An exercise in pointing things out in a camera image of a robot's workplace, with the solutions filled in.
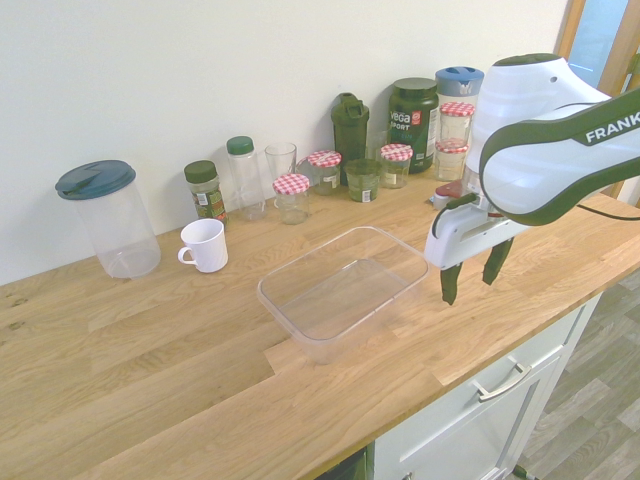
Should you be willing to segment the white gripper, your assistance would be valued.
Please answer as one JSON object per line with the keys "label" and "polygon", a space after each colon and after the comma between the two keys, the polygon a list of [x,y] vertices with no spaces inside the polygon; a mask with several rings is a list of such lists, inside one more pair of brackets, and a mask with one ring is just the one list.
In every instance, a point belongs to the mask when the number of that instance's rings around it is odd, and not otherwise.
{"label": "white gripper", "polygon": [[490,216],[487,205],[477,194],[468,193],[449,201],[431,225],[424,256],[440,269],[442,300],[449,305],[457,298],[460,263],[492,248],[482,276],[491,285],[510,253],[513,237],[528,229],[504,216]]}

